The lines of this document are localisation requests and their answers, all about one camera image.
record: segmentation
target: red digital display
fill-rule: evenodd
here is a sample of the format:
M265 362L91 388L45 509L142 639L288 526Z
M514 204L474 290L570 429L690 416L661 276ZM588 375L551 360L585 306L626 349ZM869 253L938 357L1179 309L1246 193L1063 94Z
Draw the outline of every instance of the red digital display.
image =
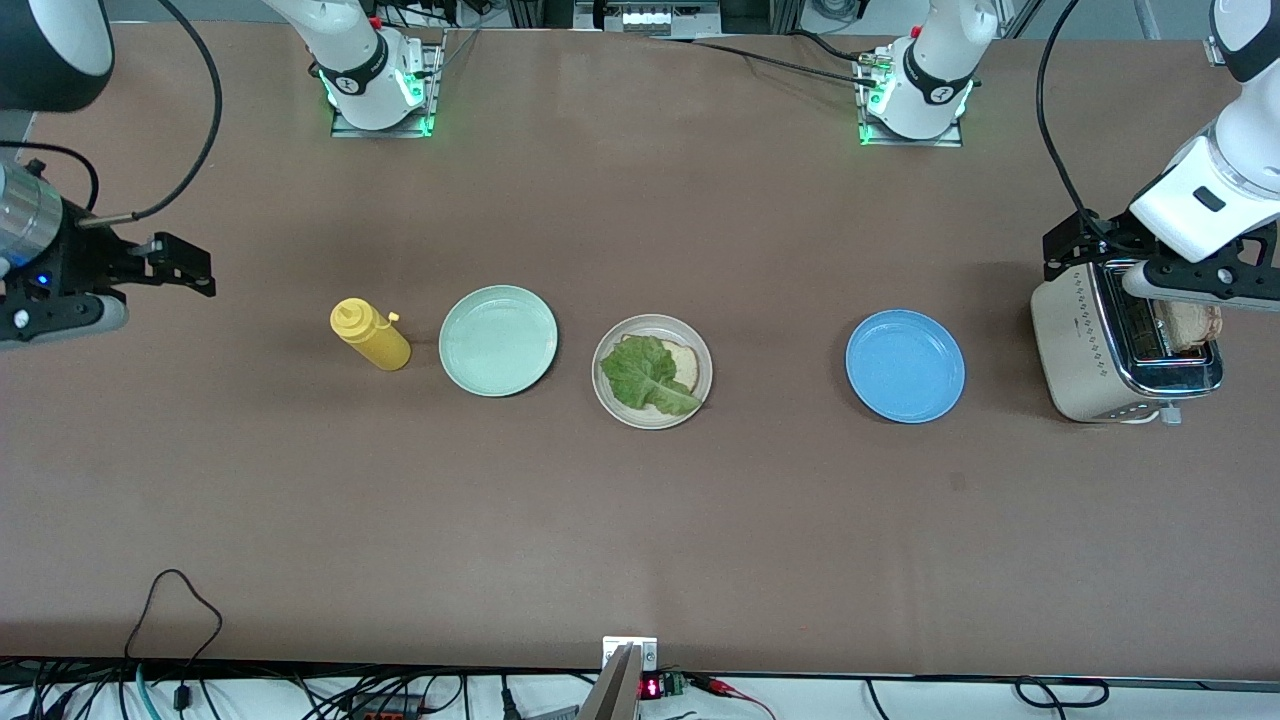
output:
M662 697L662 680L648 678L640 682L640 700L658 700Z

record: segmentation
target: toast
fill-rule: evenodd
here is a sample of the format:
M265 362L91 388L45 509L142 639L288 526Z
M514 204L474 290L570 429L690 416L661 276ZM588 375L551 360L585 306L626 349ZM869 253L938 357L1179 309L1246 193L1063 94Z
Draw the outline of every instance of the toast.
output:
M1216 305L1157 301L1152 309L1164 320L1174 352L1199 347L1222 334L1222 309Z

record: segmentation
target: blue plate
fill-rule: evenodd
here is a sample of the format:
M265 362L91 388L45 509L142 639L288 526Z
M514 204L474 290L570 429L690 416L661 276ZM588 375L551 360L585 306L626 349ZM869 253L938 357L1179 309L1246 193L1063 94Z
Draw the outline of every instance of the blue plate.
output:
M868 407L899 423L947 414L964 391L964 356L928 315L884 310L863 320L845 348L845 372Z

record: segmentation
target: light green plate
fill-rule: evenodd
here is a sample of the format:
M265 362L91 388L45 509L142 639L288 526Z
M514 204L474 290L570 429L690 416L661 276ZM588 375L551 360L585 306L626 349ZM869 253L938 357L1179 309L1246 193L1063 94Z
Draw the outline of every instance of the light green plate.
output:
M522 287L495 284L463 297L440 327L440 364L458 387L485 397L538 382L556 357L552 309Z

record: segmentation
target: lettuce leaf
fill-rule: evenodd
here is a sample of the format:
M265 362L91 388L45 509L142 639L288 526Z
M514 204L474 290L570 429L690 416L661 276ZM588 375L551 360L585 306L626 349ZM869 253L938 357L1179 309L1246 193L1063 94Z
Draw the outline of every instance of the lettuce leaf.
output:
M676 382L676 359L655 337L634 336L600 360L618 402L635 410L653 405L666 415L687 415L701 405L690 388Z

